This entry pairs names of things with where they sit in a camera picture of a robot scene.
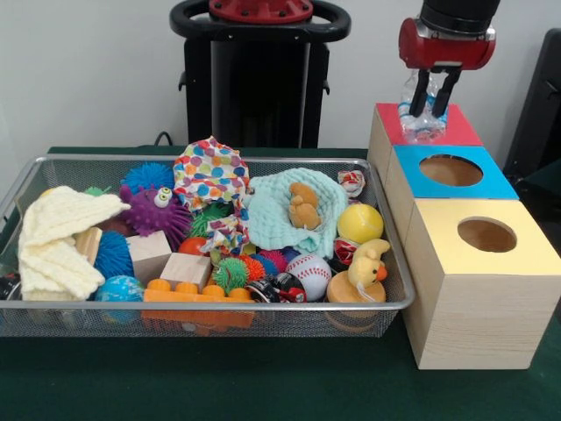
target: wooden cube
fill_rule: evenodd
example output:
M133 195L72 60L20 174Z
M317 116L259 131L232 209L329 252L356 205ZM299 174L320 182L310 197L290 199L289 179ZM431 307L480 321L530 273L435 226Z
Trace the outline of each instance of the wooden cube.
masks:
M159 278L172 253L166 234L157 231L147 237L137 235L126 240L136 278L145 286L152 279Z
M394 146L384 190L401 242L415 198L518 198L480 146Z
M397 106L397 103L377 103L374 108L368 160L376 167L383 186L393 146L410 145L403 136ZM455 104L448 110L446 132L433 139L431 145L482 146L477 133Z
M199 290L199 294L202 294L202 289L207 284L211 270L212 265L209 257L172 253L160 278L169 281L173 289L180 282L194 283Z
M561 295L561 260L520 202L416 199L405 252L419 368L529 367Z

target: knitted cream cloth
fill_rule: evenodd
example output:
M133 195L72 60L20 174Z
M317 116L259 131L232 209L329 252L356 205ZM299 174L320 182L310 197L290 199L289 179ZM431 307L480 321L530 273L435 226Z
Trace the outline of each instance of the knitted cream cloth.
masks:
M32 203L19 236L24 300L87 299L104 279L78 253L71 236L128 209L118 196L93 197L67 186L52 189Z

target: clear plastic bottle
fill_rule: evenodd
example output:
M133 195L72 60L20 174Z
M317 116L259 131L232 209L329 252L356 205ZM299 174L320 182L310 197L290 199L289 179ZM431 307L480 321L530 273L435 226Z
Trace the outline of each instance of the clear plastic bottle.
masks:
M411 143L430 143L435 137L441 136L444 133L448 121L448 108L439 118L435 118L432 115L432 105L437 99L438 84L431 76L427 88L427 102L424 105L423 113L417 118L409 114L409 108L413 101L418 80L418 70L413 70L403 86L401 102L398 105L401 128L407 141Z

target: purple spiky ball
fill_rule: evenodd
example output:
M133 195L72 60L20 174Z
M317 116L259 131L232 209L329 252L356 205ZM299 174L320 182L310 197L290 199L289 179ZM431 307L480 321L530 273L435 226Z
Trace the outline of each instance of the purple spiky ball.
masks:
M156 231L163 231L173 251L179 248L191 229L191 214L179 200L172 196L171 190L167 200L159 200L162 189L144 189L138 187L138 193L132 194L126 184L121 186L119 196L131 208L125 210L122 218L141 236L148 236Z

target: wire mesh basket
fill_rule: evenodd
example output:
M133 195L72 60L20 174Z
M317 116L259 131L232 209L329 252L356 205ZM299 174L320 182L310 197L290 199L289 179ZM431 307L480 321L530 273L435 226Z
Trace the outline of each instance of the wire mesh basket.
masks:
M0 263L18 264L21 217L46 189L67 185L117 192L119 181L144 162L171 166L175 157L48 155L30 162L0 204L7 220ZM380 179L367 161L348 159L245 158L250 176L290 168L319 170L337 179L341 170L361 170L366 187L358 199L377 207L385 220L388 277L385 303L99 303L26 302L18 289L0 301L0 336L15 337L380 337L415 291Z

